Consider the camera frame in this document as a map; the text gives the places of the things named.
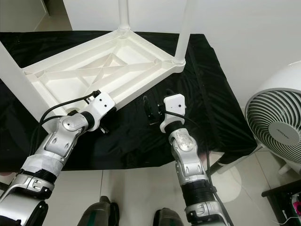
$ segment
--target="white bracket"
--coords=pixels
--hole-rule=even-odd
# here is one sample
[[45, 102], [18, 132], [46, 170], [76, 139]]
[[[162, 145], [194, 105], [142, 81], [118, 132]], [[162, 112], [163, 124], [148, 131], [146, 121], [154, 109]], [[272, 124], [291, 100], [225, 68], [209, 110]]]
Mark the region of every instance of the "white bracket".
[[94, 126], [88, 131], [94, 131], [99, 127], [100, 119], [103, 118], [115, 106], [114, 100], [109, 94], [102, 92], [94, 98], [90, 104], [80, 112], [89, 112], [94, 118]]
[[[182, 116], [185, 115], [185, 97], [182, 94], [176, 94], [176, 95], [166, 97], [166, 98], [164, 98], [163, 102], [165, 104], [165, 110], [167, 112], [180, 114]], [[182, 124], [184, 124], [184, 122], [185, 122], [184, 119], [182, 119], [178, 116], [165, 114], [165, 119], [160, 124], [161, 132], [166, 133], [165, 127], [174, 121], [180, 121]]]

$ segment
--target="fan grille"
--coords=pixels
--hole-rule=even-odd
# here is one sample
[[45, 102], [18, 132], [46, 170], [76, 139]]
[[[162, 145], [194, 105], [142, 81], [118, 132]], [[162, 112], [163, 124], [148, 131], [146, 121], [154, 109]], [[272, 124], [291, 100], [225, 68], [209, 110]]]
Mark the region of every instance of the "fan grille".
[[268, 91], [249, 103], [246, 119], [255, 136], [270, 150], [295, 163], [301, 163], [301, 141], [285, 145], [269, 133], [274, 122], [283, 122], [301, 135], [301, 94], [292, 91]]

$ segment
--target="white pole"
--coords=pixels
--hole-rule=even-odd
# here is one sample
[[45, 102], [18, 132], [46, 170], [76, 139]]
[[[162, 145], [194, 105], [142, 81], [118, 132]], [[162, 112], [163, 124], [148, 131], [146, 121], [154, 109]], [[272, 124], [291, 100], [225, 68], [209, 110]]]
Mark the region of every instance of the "white pole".
[[173, 63], [175, 63], [176, 65], [185, 64], [185, 54], [190, 37], [192, 22], [197, 8], [197, 1], [198, 0], [187, 0], [186, 2], [184, 18], [182, 21], [182, 28], [177, 44], [177, 49], [175, 51], [175, 56], [173, 59]]
[[119, 0], [119, 29], [130, 30], [128, 22], [128, 3], [127, 0]]
[[39, 121], [49, 107], [1, 42], [0, 59], [0, 78], [30, 114]]

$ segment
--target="black tablecloth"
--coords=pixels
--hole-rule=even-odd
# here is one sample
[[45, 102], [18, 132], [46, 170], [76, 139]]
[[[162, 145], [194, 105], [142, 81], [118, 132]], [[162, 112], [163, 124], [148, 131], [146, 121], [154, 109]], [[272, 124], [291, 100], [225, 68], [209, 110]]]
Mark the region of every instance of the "black tablecloth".
[[[28, 32], [0, 33], [0, 41], [20, 67], [26, 67], [107, 32]], [[178, 34], [138, 32], [146, 40], [174, 55]], [[185, 123], [197, 140], [199, 152], [207, 148], [225, 152], [220, 163], [228, 164], [250, 154], [256, 142], [237, 100], [220, 67], [214, 50], [202, 34], [192, 34], [186, 53], [186, 66], [108, 117], [104, 124], [111, 131], [88, 132], [81, 136], [65, 170], [128, 169], [161, 166], [173, 161], [167, 137], [159, 124], [149, 125], [143, 96], [156, 109], [166, 89], [185, 95], [186, 116], [201, 129]], [[0, 171], [16, 171], [29, 152], [35, 119], [0, 83]]]

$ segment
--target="printed logo on fan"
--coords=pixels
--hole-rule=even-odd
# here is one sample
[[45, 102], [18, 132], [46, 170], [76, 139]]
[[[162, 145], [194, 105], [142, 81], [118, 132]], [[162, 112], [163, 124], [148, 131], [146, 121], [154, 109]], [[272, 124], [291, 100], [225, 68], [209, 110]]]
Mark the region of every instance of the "printed logo on fan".
[[277, 129], [277, 131], [278, 131], [279, 133], [281, 133], [286, 139], [289, 139], [289, 137], [288, 137], [287, 135], [285, 135], [281, 130]]

